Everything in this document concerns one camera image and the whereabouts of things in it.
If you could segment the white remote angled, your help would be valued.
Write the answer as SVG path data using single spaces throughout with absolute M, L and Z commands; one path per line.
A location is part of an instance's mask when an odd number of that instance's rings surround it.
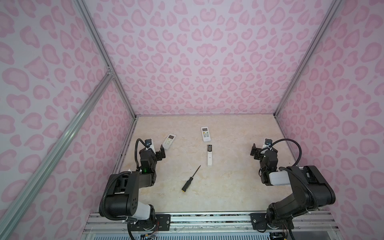
M 174 142 L 174 140 L 176 139 L 176 135 L 175 134 L 169 134 L 166 139 L 164 140 L 162 146 L 165 150 L 168 150 L 172 143 Z

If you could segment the black handled screwdriver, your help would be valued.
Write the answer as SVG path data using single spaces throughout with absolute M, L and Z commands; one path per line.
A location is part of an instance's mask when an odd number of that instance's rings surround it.
M 201 166 L 199 166 L 198 168 L 197 168 L 197 170 L 195 171 L 195 173 L 186 181 L 186 183 L 184 184 L 184 186 L 182 187 L 182 191 L 183 192 L 186 192 L 187 190 L 188 190 L 188 188 L 189 188 L 189 186 L 191 185 L 191 183 L 192 183 L 192 181 L 193 181 L 193 179 L 194 179 L 194 176 L 195 176 L 195 174 L 197 173 L 197 171 L 200 169 L 200 167 Z

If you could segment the slim white remote control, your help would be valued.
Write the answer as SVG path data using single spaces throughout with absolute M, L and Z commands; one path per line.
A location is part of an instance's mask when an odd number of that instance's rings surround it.
M 213 165 L 213 147 L 212 145 L 207 145 L 207 166 L 211 167 Z

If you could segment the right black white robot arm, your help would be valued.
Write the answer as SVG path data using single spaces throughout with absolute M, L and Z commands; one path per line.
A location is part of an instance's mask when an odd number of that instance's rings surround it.
M 316 166 L 278 167 L 278 151 L 272 144 L 263 148 L 253 145 L 250 155 L 260 163 L 259 176 L 264 185 L 292 189 L 289 196 L 271 203 L 264 215 L 250 214 L 254 230 L 291 231 L 294 218 L 335 203 L 334 190 Z

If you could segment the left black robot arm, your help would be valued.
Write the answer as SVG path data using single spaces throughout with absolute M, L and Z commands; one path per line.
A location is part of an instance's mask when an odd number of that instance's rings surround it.
M 157 178 L 158 161 L 166 157 L 163 146 L 139 151 L 141 166 L 138 171 L 125 171 L 110 175 L 99 206 L 99 213 L 112 221 L 145 221 L 150 225 L 156 221 L 152 205 L 139 201 L 139 189 L 152 187 Z

